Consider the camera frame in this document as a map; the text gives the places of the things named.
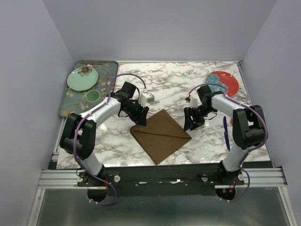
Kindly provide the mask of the brown fabric napkin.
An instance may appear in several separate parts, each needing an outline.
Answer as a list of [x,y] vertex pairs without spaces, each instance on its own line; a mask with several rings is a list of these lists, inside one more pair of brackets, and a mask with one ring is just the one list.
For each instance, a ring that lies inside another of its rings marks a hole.
[[191,136],[164,109],[146,122],[145,127],[133,126],[130,133],[156,165],[191,140]]

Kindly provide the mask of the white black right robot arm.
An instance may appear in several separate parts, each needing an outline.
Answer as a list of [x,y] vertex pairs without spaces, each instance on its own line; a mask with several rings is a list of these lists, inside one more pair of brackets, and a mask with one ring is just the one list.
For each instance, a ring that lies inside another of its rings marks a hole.
[[233,145],[215,172],[203,173],[204,183],[225,185],[232,183],[242,171],[242,165],[250,152],[262,147],[268,139],[268,129],[263,110],[259,105],[246,105],[227,95],[228,89],[213,92],[210,84],[197,85],[198,98],[188,94],[190,105],[184,108],[184,131],[194,130],[205,124],[209,113],[222,112],[232,121]]

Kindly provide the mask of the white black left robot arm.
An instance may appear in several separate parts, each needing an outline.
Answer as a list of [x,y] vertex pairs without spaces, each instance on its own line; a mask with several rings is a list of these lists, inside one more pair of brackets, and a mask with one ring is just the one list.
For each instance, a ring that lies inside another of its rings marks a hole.
[[136,125],[146,126],[149,110],[147,92],[140,92],[137,100],[132,97],[137,87],[125,82],[116,92],[109,92],[98,105],[81,114],[71,113],[66,120],[59,146],[72,154],[75,162],[84,170],[87,183],[107,185],[104,165],[94,154],[96,129],[107,119],[125,112]]

